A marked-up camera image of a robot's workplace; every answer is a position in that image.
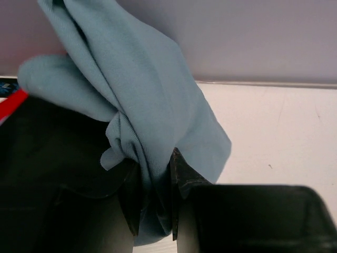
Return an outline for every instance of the gray wall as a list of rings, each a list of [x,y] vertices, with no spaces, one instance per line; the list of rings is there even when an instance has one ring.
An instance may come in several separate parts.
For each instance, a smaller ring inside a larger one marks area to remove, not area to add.
[[[176,40],[197,79],[337,83],[335,0],[119,2]],[[35,0],[1,5],[0,74],[62,50]]]

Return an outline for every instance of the black object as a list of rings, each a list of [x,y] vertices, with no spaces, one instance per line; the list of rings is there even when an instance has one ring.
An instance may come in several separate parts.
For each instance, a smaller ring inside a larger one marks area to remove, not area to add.
[[[321,198],[299,186],[211,185],[176,149],[171,158],[178,252],[337,252]]]
[[[1,253],[132,252],[140,168],[101,168],[106,124],[28,98],[0,127]],[[335,226],[309,188],[212,185],[178,149],[168,169],[179,253],[337,252]]]
[[[19,89],[17,79],[0,78],[0,98],[7,98]]]

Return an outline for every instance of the red stripe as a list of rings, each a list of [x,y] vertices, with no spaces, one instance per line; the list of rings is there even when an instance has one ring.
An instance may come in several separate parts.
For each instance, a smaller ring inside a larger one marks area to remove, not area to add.
[[[0,103],[0,120],[11,115],[28,97],[28,94],[23,90],[10,95],[5,101]]]

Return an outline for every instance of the crumpled cloth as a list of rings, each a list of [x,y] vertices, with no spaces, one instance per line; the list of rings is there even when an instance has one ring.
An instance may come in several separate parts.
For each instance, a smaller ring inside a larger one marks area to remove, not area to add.
[[[231,143],[196,85],[179,46],[114,0],[40,0],[68,55],[38,56],[19,68],[30,95],[109,122],[109,170],[124,158],[142,169],[144,190],[136,245],[171,232],[170,174],[174,147],[215,182]]]

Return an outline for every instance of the fabric fold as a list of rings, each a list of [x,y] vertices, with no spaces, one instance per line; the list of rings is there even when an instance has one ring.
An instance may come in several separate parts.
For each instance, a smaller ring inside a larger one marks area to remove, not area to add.
[[[59,106],[110,122],[101,165],[124,158],[142,169],[144,201],[138,245],[168,235],[175,147],[211,182],[231,143],[196,85],[179,46],[114,1],[40,0],[68,56],[38,56],[19,70],[20,86]]]

